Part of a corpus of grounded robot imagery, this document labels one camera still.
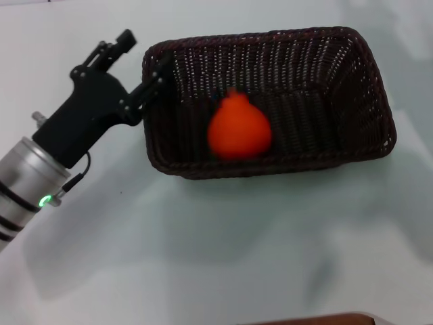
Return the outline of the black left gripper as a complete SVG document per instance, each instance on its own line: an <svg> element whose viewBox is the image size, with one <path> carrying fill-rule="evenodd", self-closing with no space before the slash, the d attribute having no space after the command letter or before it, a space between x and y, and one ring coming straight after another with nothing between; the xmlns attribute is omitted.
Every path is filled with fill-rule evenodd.
<svg viewBox="0 0 433 325"><path fill-rule="evenodd" d="M70 97L33 134L32 140L61 166L71 169L109 128L138 125L143 107L150 107L170 89L172 56L158 60L130 94L106 73L136 43L129 29L115 43L100 41L84 61L89 68L77 66L71 72L74 90Z"/></svg>

